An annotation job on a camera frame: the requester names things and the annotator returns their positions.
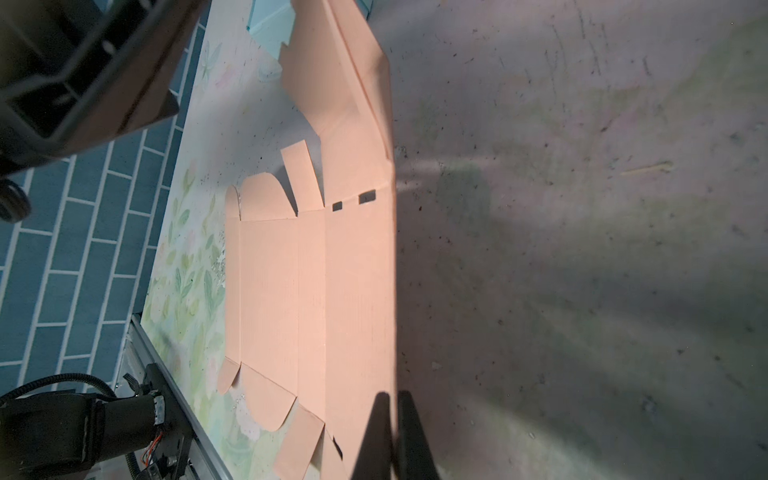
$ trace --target floral tablecloth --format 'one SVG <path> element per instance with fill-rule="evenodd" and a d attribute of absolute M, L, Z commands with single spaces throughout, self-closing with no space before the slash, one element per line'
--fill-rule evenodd
<path fill-rule="evenodd" d="M 319 142 L 246 30 L 250 0 L 214 0 L 142 325 L 235 480 L 269 478 L 284 437 L 263 431 L 235 386 L 217 392 L 226 277 L 224 194 L 252 174 L 286 178 L 280 148 Z"/>

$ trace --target cardboard box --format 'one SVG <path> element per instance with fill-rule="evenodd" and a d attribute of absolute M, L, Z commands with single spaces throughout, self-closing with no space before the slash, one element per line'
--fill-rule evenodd
<path fill-rule="evenodd" d="M 353 471 L 376 394 L 396 394 L 389 63 L 354 2 L 293 7 L 283 87 L 320 138 L 325 201 L 303 141 L 282 150 L 298 212 L 271 174 L 247 178 L 239 198 L 227 191 L 219 391 L 239 372 L 248 409 L 270 431 L 298 399 L 275 470 L 303 478 L 322 436 L 321 476 L 336 479 Z"/>

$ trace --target table surface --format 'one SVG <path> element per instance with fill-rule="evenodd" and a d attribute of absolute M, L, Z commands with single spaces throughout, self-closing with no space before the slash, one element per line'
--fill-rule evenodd
<path fill-rule="evenodd" d="M 272 475 L 284 431 L 216 392 L 224 192 L 264 171 L 287 185 L 280 148 L 302 139 L 320 171 L 249 12 L 214 0 L 142 321 L 236 480 Z M 757 0 L 375 2 L 399 386 L 444 480 L 765 469 L 767 15 Z"/>

